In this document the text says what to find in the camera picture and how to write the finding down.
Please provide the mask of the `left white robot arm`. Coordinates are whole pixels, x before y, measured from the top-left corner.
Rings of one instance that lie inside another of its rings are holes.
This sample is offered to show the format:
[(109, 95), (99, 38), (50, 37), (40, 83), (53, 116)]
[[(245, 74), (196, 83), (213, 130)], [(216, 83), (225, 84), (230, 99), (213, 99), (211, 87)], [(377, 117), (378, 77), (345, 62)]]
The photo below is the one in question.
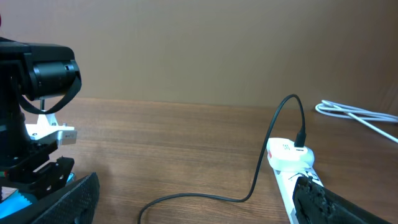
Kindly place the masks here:
[(50, 160), (74, 144), (74, 127), (56, 113), (82, 86), (71, 48), (1, 39), (2, 223), (91, 223), (100, 197), (96, 174), (76, 179), (70, 157)]

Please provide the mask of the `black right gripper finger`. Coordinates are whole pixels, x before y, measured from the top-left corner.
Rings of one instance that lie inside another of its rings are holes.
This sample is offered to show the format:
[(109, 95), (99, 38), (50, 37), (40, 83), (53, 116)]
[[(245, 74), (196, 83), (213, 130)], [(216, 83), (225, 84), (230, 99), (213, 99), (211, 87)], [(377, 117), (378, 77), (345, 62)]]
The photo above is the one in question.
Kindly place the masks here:
[(300, 224), (389, 224), (315, 183), (311, 177), (297, 179), (292, 200)]

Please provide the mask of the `blue Galaxy smartphone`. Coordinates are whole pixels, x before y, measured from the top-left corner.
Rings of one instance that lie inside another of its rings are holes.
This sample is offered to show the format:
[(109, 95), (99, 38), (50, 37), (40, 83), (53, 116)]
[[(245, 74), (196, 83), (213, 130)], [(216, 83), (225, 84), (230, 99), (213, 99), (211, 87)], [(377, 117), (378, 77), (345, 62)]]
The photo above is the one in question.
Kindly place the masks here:
[(62, 198), (62, 192), (55, 192), (46, 198), (28, 199), (18, 190), (1, 202), (1, 223), (27, 223), (40, 216)]

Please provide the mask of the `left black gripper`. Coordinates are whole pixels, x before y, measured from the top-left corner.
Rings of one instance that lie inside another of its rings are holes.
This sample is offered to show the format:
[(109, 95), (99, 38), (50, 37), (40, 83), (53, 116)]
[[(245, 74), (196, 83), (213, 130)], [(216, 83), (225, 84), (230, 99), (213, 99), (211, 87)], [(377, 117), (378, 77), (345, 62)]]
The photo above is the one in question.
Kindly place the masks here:
[(59, 157), (36, 170), (49, 160), (49, 155), (58, 149), (56, 142), (41, 144), (29, 142), (17, 152), (1, 153), (1, 186), (18, 189), (27, 197), (42, 199), (55, 192), (62, 198), (40, 216), (27, 223), (1, 224), (91, 224), (100, 199), (100, 182), (93, 172), (73, 181), (70, 175), (74, 159)]

